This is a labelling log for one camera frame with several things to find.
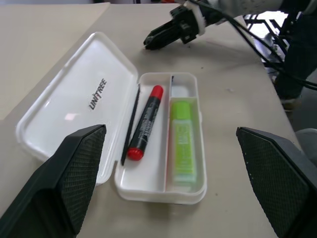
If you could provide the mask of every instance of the table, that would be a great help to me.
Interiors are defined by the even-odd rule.
[[[118,196],[112,176],[95,189],[78,237],[276,237],[252,191],[235,131],[238,126],[247,126],[272,132],[298,144],[295,134],[260,60],[229,24],[211,26],[205,35],[187,45],[175,42],[155,52],[142,49],[148,33],[169,21],[169,11],[175,7],[175,4],[0,7],[0,24],[12,27],[9,32],[13,35],[18,25],[10,22],[28,19],[29,11],[32,11],[33,19],[39,21],[28,26],[28,31],[34,33],[32,36],[20,34],[5,42],[0,39],[6,48],[14,49],[25,41],[32,47],[32,51],[18,48],[19,54],[13,52],[15,60],[0,70],[1,78],[5,78],[0,82],[0,88],[11,87],[7,97],[19,99],[14,109],[10,103],[3,105],[5,110],[1,107],[7,113],[0,120],[0,214],[40,165],[16,143],[17,122],[84,40],[90,34],[102,31],[132,61],[139,75],[190,72],[197,77],[208,191],[204,199],[193,206],[131,202]],[[11,14],[1,15],[10,8]],[[65,11],[71,17],[64,15],[58,20],[55,14]],[[79,21],[82,18],[90,23]],[[58,44],[50,40],[56,34],[64,34]],[[34,42],[42,42],[44,47],[34,45]],[[28,62],[29,58],[32,58],[32,64]],[[3,54],[0,54],[0,61],[6,62]],[[46,75],[43,77],[34,70]],[[29,84],[25,77],[35,86],[30,92],[20,90]],[[18,80],[12,86],[10,81],[14,78]]]

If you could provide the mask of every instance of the person's leg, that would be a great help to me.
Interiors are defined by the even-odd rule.
[[[302,15],[297,21],[294,35],[285,57],[285,70],[306,80],[317,68],[317,16]],[[287,76],[279,74],[275,89],[280,99],[296,99],[303,87]]]

